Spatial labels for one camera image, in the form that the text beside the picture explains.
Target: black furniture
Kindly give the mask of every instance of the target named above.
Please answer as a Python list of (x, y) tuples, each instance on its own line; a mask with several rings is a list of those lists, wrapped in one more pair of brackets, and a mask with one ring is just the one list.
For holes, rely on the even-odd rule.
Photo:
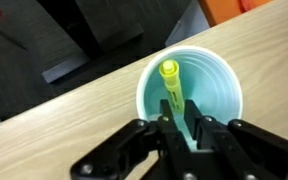
[(75, 0), (62, 0), (58, 3), (49, 0), (37, 1), (88, 56), (88, 58), (84, 55), (68, 57), (58, 65), (46, 70), (42, 75), (47, 83), (52, 83), (89, 60), (94, 61), (104, 53), (144, 33), (140, 24), (129, 24), (122, 31), (98, 42)]
[(0, 31), (0, 36), (2, 36), (3, 38), (5, 38), (6, 40), (8, 40), (9, 42), (13, 43), (14, 45), (18, 46), (19, 48), (26, 50), (26, 47), (19, 41), (17, 41), (16, 39), (14, 39), (13, 37), (11, 37), (10, 35)]

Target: yellow highlighter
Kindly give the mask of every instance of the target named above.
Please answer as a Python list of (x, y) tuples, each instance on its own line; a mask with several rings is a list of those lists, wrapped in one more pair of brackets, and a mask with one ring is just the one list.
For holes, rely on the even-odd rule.
[(160, 74), (164, 79), (165, 87), (169, 93), (173, 110), (176, 113), (184, 113), (184, 101), (182, 94), (182, 86), (179, 78), (179, 65), (174, 60), (166, 60), (161, 63), (159, 68)]

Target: highlighter cap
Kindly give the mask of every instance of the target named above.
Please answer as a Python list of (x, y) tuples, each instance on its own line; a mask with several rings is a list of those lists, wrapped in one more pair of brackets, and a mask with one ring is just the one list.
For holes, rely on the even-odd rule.
[(172, 59), (163, 61), (160, 64), (159, 71), (165, 84), (172, 86), (179, 82), (179, 65), (176, 61)]

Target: floor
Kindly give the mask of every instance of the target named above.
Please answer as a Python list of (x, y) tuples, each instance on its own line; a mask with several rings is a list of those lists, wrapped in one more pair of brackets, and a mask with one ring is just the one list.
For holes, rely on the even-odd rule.
[(5, 120), (95, 80), (165, 47), (165, 41), (190, 0), (77, 0), (97, 39), (138, 22), (141, 38), (47, 84), (41, 73), (82, 50), (35, 0), (0, 0), (0, 30), (20, 41), (23, 50), (0, 36), (0, 117)]

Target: table surface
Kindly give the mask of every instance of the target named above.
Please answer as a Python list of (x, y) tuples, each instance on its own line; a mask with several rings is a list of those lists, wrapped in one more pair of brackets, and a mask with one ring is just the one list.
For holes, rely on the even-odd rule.
[[(205, 47), (226, 59), (242, 86), (243, 119), (288, 139), (288, 0), (178, 45)], [(0, 179), (70, 179), (75, 161), (137, 117), (137, 83), (156, 54), (0, 124)], [(155, 160), (153, 153), (129, 179), (140, 178)]]

